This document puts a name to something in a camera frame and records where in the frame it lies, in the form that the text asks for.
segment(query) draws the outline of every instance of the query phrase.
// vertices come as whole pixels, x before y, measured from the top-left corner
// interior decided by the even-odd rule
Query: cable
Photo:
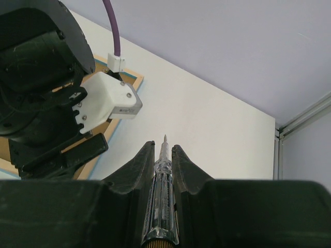
[[[114,13],[114,9],[110,0],[102,0],[104,7],[106,8],[110,25],[113,32],[113,39],[114,39],[114,55],[120,57],[121,55],[121,42],[119,41],[119,31],[117,26],[117,21]]]

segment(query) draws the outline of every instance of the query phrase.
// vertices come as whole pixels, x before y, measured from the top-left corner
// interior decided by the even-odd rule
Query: white tabletop
[[[92,52],[107,58],[112,33],[73,15]],[[127,67],[145,76],[138,92],[144,106],[134,120],[120,122],[92,179],[116,171],[146,141],[156,142],[158,156],[165,134],[170,148],[181,145],[214,178],[272,179],[274,118],[123,38],[121,43]]]

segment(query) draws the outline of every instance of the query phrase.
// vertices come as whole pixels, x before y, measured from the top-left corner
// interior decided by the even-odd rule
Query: wooden edge
[[[4,159],[0,159],[0,168],[7,171],[7,172],[10,172],[10,173],[13,173],[15,175],[19,175],[19,172],[18,170],[15,168],[15,166],[13,166],[9,161],[7,160],[4,160]]]
[[[104,59],[100,56],[95,55],[94,57],[95,59],[99,60],[99,61],[104,61]],[[133,87],[135,90],[138,90],[139,86],[141,85],[141,83],[143,82],[144,76],[141,76],[139,74],[137,74],[136,72],[133,72],[129,69],[125,69],[125,72],[129,73],[130,75],[134,75],[137,77],[137,79],[135,80]],[[113,119],[108,128],[106,129],[106,131],[104,132],[104,137],[106,138],[106,141],[109,141],[109,139],[111,138],[112,134],[114,133],[117,125],[119,123],[119,119]],[[98,156],[96,158],[94,158],[93,160],[89,161],[83,168],[82,172],[79,174],[78,176],[78,180],[86,180],[89,178],[92,170],[94,169],[94,167],[96,166],[96,163],[98,162],[98,159],[101,157]]]

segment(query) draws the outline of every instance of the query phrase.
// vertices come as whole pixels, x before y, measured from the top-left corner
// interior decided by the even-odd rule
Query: wooden tray
[[[95,55],[94,58],[96,60],[96,72],[106,71],[107,60],[97,55]],[[83,80],[83,83],[91,76],[92,75],[86,76]],[[121,77],[124,82],[132,84],[135,90],[138,90],[139,86],[141,85],[144,79],[143,76],[128,69],[125,69],[123,72],[121,72]],[[95,129],[93,129],[93,135],[96,135],[98,133],[103,133],[106,140],[108,141],[113,135],[118,124],[119,124],[119,119],[112,119],[110,123],[105,122],[100,126],[96,127]],[[83,141],[85,141],[85,139],[80,140],[79,142],[73,144],[64,151],[69,150],[70,148],[82,143]],[[88,162],[85,166],[82,166],[76,172],[74,179],[88,179],[99,157],[100,156],[94,158],[93,160]],[[18,175],[18,170],[10,163],[8,139],[2,137],[0,137],[0,170],[9,174]]]

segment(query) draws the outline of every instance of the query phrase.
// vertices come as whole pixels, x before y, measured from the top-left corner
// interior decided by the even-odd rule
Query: white connector
[[[115,56],[114,54],[108,54],[108,60],[107,60],[107,67],[112,71],[112,72],[121,72],[124,70],[126,65],[125,58],[124,57],[119,57]]]
[[[142,102],[130,84],[98,72],[82,84],[87,97],[72,107],[79,114],[77,124],[84,124],[84,134],[110,118],[133,119],[142,108]]]

